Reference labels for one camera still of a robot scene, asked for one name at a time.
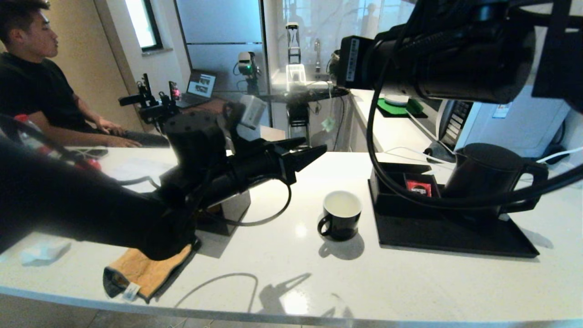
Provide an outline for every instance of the laptop screen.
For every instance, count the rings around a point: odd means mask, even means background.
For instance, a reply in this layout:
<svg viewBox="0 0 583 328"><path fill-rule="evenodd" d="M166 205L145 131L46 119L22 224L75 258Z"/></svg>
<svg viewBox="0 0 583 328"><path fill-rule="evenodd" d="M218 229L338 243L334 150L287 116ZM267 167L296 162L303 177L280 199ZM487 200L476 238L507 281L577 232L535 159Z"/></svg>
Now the laptop screen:
<svg viewBox="0 0 583 328"><path fill-rule="evenodd" d="M215 87L215 79L216 76L211 73L192 70L186 92L210 98Z"/></svg>

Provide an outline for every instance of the laptop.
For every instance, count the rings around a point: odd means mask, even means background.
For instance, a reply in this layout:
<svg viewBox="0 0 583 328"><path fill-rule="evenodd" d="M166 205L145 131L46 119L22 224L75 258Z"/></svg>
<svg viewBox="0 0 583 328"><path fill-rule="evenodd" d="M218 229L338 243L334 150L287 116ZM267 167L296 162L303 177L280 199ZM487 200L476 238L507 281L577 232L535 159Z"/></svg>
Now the laptop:
<svg viewBox="0 0 583 328"><path fill-rule="evenodd" d="M215 87L215 80L214 73L193 69L186 92L182 94L181 100L176 101L176 106L184 109L209 102Z"/></svg>

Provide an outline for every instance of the black t-shirt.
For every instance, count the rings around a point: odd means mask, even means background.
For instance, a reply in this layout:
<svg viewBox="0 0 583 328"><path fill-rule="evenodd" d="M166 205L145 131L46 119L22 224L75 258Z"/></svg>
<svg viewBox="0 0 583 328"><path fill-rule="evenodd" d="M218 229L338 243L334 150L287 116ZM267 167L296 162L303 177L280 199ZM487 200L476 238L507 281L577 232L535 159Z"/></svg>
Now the black t-shirt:
<svg viewBox="0 0 583 328"><path fill-rule="evenodd" d="M84 130L89 126L59 66L48 59L37 64L9 53L1 54L0 113L16 116L39 110L56 127Z"/></svg>

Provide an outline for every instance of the frosted glass panel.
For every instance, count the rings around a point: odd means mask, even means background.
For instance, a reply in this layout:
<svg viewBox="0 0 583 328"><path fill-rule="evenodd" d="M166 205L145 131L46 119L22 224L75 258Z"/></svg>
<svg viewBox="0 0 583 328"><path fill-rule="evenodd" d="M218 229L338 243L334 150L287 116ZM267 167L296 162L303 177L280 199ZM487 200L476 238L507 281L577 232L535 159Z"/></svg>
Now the frosted glass panel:
<svg viewBox="0 0 583 328"><path fill-rule="evenodd" d="M288 22L297 22L300 32L301 63L316 62L314 43L320 40L321 65L325 69L330 55L340 48L342 38L358 35L373 39L377 33L406 23L414 4L401 0L270 0L266 5L271 72L285 70L287 64Z"/></svg>

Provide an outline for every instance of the man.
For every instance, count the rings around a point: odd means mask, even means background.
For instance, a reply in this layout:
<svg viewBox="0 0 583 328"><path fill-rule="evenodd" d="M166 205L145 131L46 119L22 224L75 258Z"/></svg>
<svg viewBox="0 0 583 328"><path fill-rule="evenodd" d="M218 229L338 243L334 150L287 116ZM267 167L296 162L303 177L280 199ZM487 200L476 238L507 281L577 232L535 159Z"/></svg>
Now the man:
<svg viewBox="0 0 583 328"><path fill-rule="evenodd" d="M66 146L168 147L164 137L126 131L102 118L73 92L47 59L58 53L57 35L41 12L48 9L45 0L0 0L0 40L8 51L0 55L0 113L28 114L48 138Z"/></svg>

